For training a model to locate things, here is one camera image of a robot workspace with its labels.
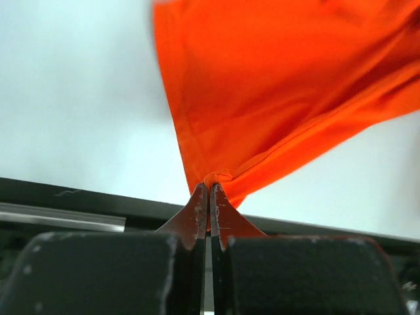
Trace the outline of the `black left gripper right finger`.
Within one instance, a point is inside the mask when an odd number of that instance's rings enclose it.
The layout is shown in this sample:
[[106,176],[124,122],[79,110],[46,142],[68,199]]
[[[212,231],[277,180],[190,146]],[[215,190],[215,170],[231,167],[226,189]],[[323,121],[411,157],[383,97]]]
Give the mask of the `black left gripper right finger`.
[[209,195],[216,314],[407,314],[390,261],[373,239],[267,236]]

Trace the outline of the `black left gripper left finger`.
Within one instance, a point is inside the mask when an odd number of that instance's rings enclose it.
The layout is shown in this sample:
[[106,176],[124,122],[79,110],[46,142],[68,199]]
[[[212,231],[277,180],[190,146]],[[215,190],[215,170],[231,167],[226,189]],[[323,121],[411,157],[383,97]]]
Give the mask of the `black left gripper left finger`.
[[47,232],[17,258],[2,314],[202,314],[207,188],[155,232]]

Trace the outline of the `orange t shirt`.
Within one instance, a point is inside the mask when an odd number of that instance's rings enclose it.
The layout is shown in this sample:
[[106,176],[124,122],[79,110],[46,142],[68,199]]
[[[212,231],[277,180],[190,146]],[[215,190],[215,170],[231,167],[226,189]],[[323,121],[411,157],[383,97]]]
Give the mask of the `orange t shirt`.
[[234,206],[419,109],[418,1],[154,1],[152,18],[188,188]]

